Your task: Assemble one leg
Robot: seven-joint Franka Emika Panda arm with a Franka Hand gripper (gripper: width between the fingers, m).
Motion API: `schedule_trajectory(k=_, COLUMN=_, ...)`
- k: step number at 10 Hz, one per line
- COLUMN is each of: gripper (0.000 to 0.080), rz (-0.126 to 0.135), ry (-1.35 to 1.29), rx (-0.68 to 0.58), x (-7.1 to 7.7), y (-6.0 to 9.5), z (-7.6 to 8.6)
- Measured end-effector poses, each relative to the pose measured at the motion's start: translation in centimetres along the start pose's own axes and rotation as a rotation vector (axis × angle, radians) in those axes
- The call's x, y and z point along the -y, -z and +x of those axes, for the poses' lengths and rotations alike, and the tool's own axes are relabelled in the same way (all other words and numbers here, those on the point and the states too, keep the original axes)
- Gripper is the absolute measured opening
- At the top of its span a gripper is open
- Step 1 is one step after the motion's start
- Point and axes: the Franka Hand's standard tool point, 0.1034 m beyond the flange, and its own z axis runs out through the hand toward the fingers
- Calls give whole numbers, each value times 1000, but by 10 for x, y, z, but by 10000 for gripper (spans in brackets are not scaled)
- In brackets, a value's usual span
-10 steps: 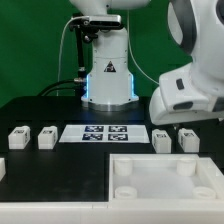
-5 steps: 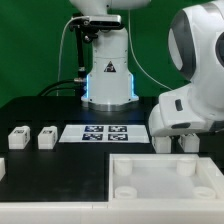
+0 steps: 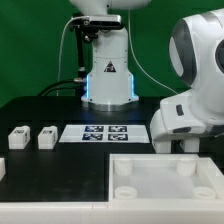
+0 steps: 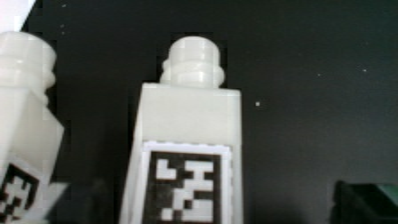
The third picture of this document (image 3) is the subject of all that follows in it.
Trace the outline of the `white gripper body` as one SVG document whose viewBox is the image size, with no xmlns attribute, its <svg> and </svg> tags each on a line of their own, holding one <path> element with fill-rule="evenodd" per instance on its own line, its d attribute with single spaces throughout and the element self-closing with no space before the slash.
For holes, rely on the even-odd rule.
<svg viewBox="0 0 224 224">
<path fill-rule="evenodd" d="M 185 153 L 198 153 L 200 138 L 224 133 L 224 98 L 203 96 L 193 101 L 192 91 L 165 98 L 150 123 L 157 153 L 170 153 L 171 142 L 181 140 Z"/>
</svg>

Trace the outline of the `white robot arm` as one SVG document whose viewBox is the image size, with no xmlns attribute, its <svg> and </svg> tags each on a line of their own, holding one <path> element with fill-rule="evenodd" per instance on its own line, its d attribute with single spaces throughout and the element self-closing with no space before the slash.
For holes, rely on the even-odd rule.
<svg viewBox="0 0 224 224">
<path fill-rule="evenodd" d="M 70 0 L 82 13 L 81 27 L 93 40 L 93 68 L 87 75 L 85 107 L 118 111 L 138 100 L 128 70 L 128 34 L 119 15 L 151 0 Z M 202 137 L 224 133 L 224 8 L 185 17 L 175 25 L 169 55 L 189 90 L 160 102 L 150 123 L 152 145 L 169 153 L 181 140 L 186 152 L 197 152 Z"/>
</svg>

